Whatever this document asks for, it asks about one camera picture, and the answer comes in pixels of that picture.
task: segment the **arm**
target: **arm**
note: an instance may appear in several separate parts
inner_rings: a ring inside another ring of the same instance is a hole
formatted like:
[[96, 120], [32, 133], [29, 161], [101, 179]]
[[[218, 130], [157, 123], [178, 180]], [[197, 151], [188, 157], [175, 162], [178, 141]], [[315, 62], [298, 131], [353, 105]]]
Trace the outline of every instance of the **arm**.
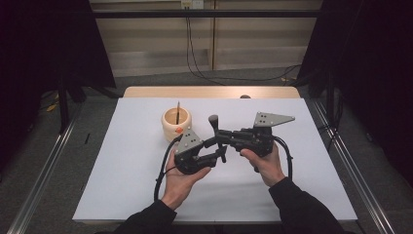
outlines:
[[276, 144], [273, 152], [263, 158], [248, 149], [241, 154], [258, 168], [264, 183], [270, 187], [286, 233], [345, 233], [325, 205], [285, 177]]
[[163, 198], [142, 212], [131, 215], [115, 230], [115, 234], [153, 234], [170, 227], [176, 217], [175, 210], [188, 197], [192, 186], [210, 172], [210, 168], [203, 168], [193, 175], [184, 175], [175, 168], [174, 156], [174, 150], [171, 150], [166, 165], [167, 185]]

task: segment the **white table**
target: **white table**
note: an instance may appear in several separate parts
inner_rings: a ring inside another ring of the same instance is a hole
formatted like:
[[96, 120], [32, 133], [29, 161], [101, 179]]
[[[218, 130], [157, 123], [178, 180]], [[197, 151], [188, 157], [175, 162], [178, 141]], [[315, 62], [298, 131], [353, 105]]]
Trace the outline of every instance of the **white table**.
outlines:
[[[285, 140], [294, 157], [293, 181], [322, 201], [337, 219], [357, 219], [303, 99], [139, 97], [119, 100], [74, 220], [123, 221], [153, 202], [155, 178], [168, 147], [161, 116], [178, 101], [191, 111], [193, 130], [202, 139], [213, 136], [207, 121], [211, 114], [219, 116], [220, 129], [231, 131], [251, 128], [257, 111], [295, 116], [295, 121], [273, 128], [274, 135]], [[203, 149], [200, 154], [214, 149]], [[280, 151], [287, 174], [285, 153], [281, 147]], [[281, 220], [260, 175], [231, 147], [227, 163], [219, 161], [176, 211], [175, 223]]]

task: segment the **white wall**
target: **white wall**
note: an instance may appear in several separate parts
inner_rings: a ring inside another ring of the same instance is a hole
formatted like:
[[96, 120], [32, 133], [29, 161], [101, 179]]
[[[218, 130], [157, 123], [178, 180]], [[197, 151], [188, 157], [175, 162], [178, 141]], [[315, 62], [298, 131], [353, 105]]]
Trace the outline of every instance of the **white wall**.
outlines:
[[[319, 9], [320, 4], [321, 0], [217, 0], [216, 2], [205, 0], [206, 9], [220, 10], [316, 10]], [[91, 5], [94, 10], [180, 9], [180, 1], [173, 0], [91, 0]], [[97, 19], [96, 21], [115, 76], [188, 70], [185, 19]], [[286, 66], [301, 63], [315, 21], [315, 19], [191, 19], [197, 63], [202, 69]], [[215, 38], [212, 37], [213, 30], [215, 30]], [[166, 53], [170, 57], [170, 62], [163, 59], [162, 64], [158, 64], [157, 60], [153, 59], [156, 55], [165, 58]]]

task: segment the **cable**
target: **cable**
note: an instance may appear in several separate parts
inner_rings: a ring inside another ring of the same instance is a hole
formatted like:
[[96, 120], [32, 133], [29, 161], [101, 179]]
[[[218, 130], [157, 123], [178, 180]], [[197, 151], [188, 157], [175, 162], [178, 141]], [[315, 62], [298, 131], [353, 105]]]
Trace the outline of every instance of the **cable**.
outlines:
[[331, 144], [332, 144], [333, 140], [337, 137], [338, 128], [340, 127], [341, 117], [343, 116], [343, 109], [344, 109], [343, 96], [342, 96], [341, 93], [339, 93], [338, 102], [337, 102], [337, 110], [336, 110], [336, 113], [334, 115], [334, 120], [333, 120], [335, 129], [334, 129], [334, 132], [333, 132], [333, 136], [331, 136], [331, 140], [328, 143], [327, 152], [330, 151]]
[[[187, 39], [186, 39], [186, 63], [188, 64], [188, 68], [191, 71], [191, 73], [199, 78], [208, 80], [209, 82], [215, 83], [217, 85], [221, 85], [221, 86], [225, 86], [222, 83], [216, 82], [216, 81], [212, 81], [210, 79], [207, 79], [204, 74], [200, 71], [200, 69], [198, 68], [197, 65], [197, 60], [195, 59], [195, 54], [194, 54], [194, 46], [192, 43], [192, 29], [191, 29], [191, 21], [189, 20], [189, 18], [186, 18], [186, 35], [187, 35]], [[200, 73], [200, 75], [196, 74], [192, 69], [191, 69], [191, 65], [189, 64], [189, 46], [191, 45], [191, 52], [192, 52], [192, 58], [194, 60], [195, 66], [198, 70], [198, 72]]]
[[356, 224], [357, 224], [357, 226], [360, 228], [361, 232], [362, 232], [363, 234], [366, 234], [366, 232], [364, 231], [364, 228], [362, 228], [362, 226], [361, 226], [361, 224], [359, 223], [358, 219], [356, 219]]
[[285, 74], [285, 76], [284, 76], [284, 78], [283, 78], [283, 79], [284, 79], [283, 86], [285, 86], [285, 85], [286, 85], [286, 79], [287, 79], [287, 78], [286, 78], [286, 74]]
[[282, 146], [282, 148], [285, 150], [286, 154], [286, 163], [288, 166], [288, 177], [292, 180], [292, 159], [291, 154], [289, 153], [288, 146], [286, 145], [285, 141], [283, 139], [279, 138], [278, 136], [273, 136], [273, 139]]
[[[187, 25], [187, 27], [186, 27], [186, 30], [187, 30], [186, 61], [187, 61], [188, 68], [194, 76], [205, 79], [205, 80], [208, 80], [209, 82], [212, 82], [212, 83], [215, 83], [215, 84], [218, 84], [218, 85], [221, 85], [221, 86], [226, 86], [225, 84], [222, 84], [220, 82], [216, 82], [216, 81], [213, 81], [213, 80], [239, 80], [239, 81], [252, 81], [252, 82], [262, 82], [262, 81], [276, 80], [276, 79], [280, 79], [282, 77], [286, 77], [286, 75], [288, 73], [293, 71], [295, 68], [301, 66], [301, 64], [288, 66], [288, 67], [285, 68], [284, 74], [276, 76], [276, 77], [265, 78], [265, 79], [248, 79], [248, 78], [220, 77], [220, 76], [206, 77], [204, 75], [204, 73], [201, 72], [201, 70], [199, 69], [199, 67], [197, 65], [197, 60], [195, 59], [194, 46], [193, 46], [193, 42], [192, 42], [191, 20], [189, 18], [186, 19], [186, 25]], [[197, 71], [198, 71], [199, 74], [195, 73], [192, 70], [192, 68], [189, 64], [189, 47], [191, 47], [192, 59], [195, 63], [195, 67], [197, 68]]]
[[155, 192], [154, 192], [155, 202], [159, 200], [159, 188], [161, 187], [162, 180], [164, 179], [165, 174], [174, 168], [174, 167], [170, 168], [166, 172], [164, 172], [164, 167], [165, 167], [165, 164], [167, 163], [169, 152], [172, 149], [173, 145], [182, 139], [182, 136], [183, 135], [179, 135], [177, 138], [173, 139], [172, 142], [168, 146], [167, 152], [165, 152], [164, 161], [162, 162], [162, 166], [161, 166], [161, 171], [159, 172], [158, 178], [155, 179], [156, 180]]

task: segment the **hand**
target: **hand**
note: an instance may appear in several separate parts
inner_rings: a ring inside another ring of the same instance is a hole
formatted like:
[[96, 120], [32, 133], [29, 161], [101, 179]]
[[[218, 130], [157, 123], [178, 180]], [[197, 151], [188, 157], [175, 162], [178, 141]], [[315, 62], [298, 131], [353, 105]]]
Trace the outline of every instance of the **hand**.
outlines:
[[169, 160], [167, 162], [167, 186], [165, 188], [164, 197], [161, 199], [172, 210], [176, 210], [182, 202], [188, 197], [192, 186], [201, 178], [210, 172], [210, 168], [203, 168], [193, 175], [185, 175], [175, 168], [174, 149], [170, 151]]
[[285, 175], [282, 172], [279, 148], [275, 143], [273, 145], [273, 151], [262, 158], [258, 157], [258, 155], [249, 149], [242, 149], [240, 153], [249, 160], [249, 163], [252, 166], [258, 168], [262, 180], [264, 180], [264, 183], [267, 186], [272, 187], [274, 184], [285, 178]]

